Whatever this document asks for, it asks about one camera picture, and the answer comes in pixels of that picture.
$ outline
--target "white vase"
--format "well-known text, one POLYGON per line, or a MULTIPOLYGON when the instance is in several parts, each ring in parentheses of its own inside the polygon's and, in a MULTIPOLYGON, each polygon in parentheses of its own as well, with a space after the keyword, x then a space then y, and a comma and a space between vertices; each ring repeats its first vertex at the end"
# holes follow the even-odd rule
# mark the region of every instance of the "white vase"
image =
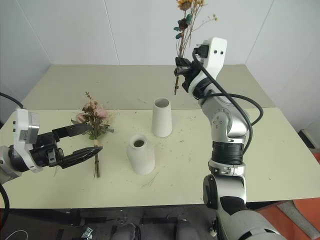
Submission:
POLYGON ((152 132, 157 137, 167 137, 172 132, 171 104, 166 98, 158 98, 153 103, 152 132))
POLYGON ((156 165, 155 150, 153 144, 145 135, 136 134, 129 140, 126 154, 133 170, 140 175, 152 172, 156 165))

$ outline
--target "cable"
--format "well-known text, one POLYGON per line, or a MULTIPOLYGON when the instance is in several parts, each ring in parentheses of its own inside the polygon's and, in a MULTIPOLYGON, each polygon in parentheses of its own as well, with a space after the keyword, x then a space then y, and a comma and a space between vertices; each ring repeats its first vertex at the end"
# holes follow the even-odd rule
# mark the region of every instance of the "cable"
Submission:
POLYGON ((205 69, 205 67, 201 64, 201 62, 197 59, 196 56, 196 52, 197 52, 197 48, 193 49, 192 52, 192 58, 194 60, 194 62, 198 65, 198 67, 202 70, 202 72, 208 77, 208 79, 216 86, 216 88, 222 93, 224 94, 224 96, 235 106, 235 108, 240 112, 240 114, 242 115, 242 117, 244 118, 248 128, 249 128, 249 137, 248 137, 248 141, 243 149, 243 154, 245 154, 245 152, 247 151, 248 147, 250 146, 252 137, 253 137, 253 129, 252 129, 252 125, 250 123, 250 120, 248 118, 248 116, 246 115, 246 113, 244 112, 244 110, 239 106, 239 104, 232 98, 232 96, 230 96, 229 93, 226 92, 226 90, 223 89, 223 87, 210 75, 210 73, 205 69))
POLYGON ((18 232, 24 232, 26 234, 26 240, 28 240, 28 233, 25 230, 17 230, 11 233, 5 240, 8 240, 13 234, 18 233, 18 232))
MULTIPOLYGON (((256 101, 252 100, 251 98, 249 97, 246 97, 246 96, 243 96, 243 95, 238 95, 238 94, 233 94, 233 93, 229 93, 229 95, 233 98, 236 98, 236 99, 242 99, 242 100, 245 100, 249 103, 251 103, 252 105, 254 105, 258 110, 259 110, 259 116, 256 118, 256 120, 254 120, 252 123, 251 123, 251 126, 255 125, 257 122, 260 121, 260 119, 263 117, 264 115, 264 110, 263 108, 259 105, 259 103, 257 103, 256 101)), ((203 103, 201 105, 203 105, 205 103, 205 101, 208 99, 208 98, 211 98, 211 97, 225 97, 225 95, 223 93, 213 93, 213 94, 208 94, 200 99, 204 99, 203 103)))
POLYGON ((3 211, 3 217, 1 219, 1 226, 0 226, 0 230, 3 228, 3 226, 5 225, 8 215, 9 215, 9 208, 10 208, 10 203, 9 203, 9 198, 8 195, 6 193, 6 190, 4 189, 4 187, 2 186, 2 184, 0 184, 0 192, 3 198, 3 202, 4 202, 4 211, 3 211))
POLYGON ((0 92, 0 96, 5 97, 5 98, 11 100, 12 102, 16 103, 21 109, 24 108, 24 106, 22 105, 22 103, 19 102, 17 99, 13 98, 12 96, 9 96, 9 95, 7 95, 7 94, 5 94, 5 93, 3 93, 3 92, 0 92))

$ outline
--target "floor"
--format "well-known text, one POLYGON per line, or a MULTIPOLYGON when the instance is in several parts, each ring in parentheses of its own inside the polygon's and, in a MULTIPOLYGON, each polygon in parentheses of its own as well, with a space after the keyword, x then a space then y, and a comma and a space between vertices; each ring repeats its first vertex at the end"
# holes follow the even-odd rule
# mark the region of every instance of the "floor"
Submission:
MULTIPOLYGON (((88 224, 84 227, 73 227, 57 223, 37 220, 24 216, 9 215, 3 227, 0 239, 6 239, 16 230, 28 232, 29 240, 71 240, 81 237, 87 227, 93 229, 92 240, 109 240, 115 227, 126 223, 134 223, 141 229, 142 240, 173 240, 174 227, 177 220, 187 219, 197 230, 200 239, 215 240, 209 229, 215 212, 204 205, 169 206, 169 207, 132 207, 116 209, 85 209, 82 217, 107 217, 106 223, 88 224)), ((18 232, 9 240, 25 240, 26 235, 18 232)))

